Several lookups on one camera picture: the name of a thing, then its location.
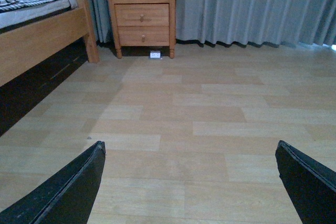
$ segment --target gray curtain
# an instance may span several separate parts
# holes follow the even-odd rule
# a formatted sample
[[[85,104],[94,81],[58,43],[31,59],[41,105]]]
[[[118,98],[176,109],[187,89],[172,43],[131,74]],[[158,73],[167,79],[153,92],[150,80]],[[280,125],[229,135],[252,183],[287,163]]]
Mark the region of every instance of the gray curtain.
[[[107,0],[91,0],[97,39],[111,40]],[[336,44],[336,0],[177,0],[176,37],[231,44]]]

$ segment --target wooden nightstand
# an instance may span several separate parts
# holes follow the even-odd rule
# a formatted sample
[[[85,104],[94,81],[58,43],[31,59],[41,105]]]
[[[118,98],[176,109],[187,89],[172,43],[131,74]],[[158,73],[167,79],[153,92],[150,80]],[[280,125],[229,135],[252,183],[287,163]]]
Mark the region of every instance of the wooden nightstand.
[[[108,1],[119,59],[122,46],[169,46],[174,58],[176,0]]]

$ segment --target nightstand leg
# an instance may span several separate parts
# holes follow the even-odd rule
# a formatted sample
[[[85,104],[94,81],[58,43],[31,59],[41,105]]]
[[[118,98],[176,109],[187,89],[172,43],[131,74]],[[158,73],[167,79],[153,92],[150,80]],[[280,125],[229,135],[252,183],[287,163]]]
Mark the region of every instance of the nightstand leg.
[[[121,55],[121,48],[116,48],[116,50],[117,50],[117,58],[118,59],[121,59],[122,58],[122,55]]]
[[[171,58],[171,59],[175,58],[175,50],[174,49],[170,49],[169,58]]]

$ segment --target black object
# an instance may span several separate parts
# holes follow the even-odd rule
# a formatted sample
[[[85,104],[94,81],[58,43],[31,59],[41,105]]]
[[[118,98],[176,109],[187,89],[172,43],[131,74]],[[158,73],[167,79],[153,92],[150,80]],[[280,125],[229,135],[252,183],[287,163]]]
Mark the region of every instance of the black object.
[[[336,173],[280,141],[280,178],[303,224],[336,223]]]
[[[87,223],[105,163],[96,142],[31,193],[0,213],[1,224]]]

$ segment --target mattress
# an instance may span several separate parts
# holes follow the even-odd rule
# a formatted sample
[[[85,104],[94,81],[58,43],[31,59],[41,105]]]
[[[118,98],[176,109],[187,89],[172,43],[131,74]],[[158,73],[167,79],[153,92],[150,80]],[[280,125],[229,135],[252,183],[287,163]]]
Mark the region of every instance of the mattress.
[[[56,0],[50,3],[0,13],[0,29],[43,17],[59,10],[78,7],[76,0]]]

